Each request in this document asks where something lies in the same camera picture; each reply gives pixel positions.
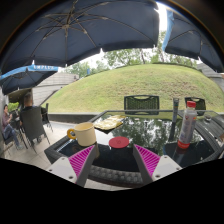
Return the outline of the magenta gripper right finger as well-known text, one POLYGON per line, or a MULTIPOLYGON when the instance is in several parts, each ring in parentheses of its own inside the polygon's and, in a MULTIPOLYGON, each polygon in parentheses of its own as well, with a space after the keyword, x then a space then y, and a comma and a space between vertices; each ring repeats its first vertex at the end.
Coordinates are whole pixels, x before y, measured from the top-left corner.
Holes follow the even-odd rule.
POLYGON ((181 170, 168 155, 159 156, 137 144, 133 146, 133 155, 144 182, 153 182, 181 170))

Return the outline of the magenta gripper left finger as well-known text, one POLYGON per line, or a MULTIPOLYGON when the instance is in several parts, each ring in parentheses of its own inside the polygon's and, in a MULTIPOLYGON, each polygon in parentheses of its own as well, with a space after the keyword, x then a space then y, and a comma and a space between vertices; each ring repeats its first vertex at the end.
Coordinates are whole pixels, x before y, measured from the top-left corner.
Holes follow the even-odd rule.
POLYGON ((96 157, 96 146, 89 146, 69 158, 61 157, 47 171, 77 185, 84 185, 96 157))

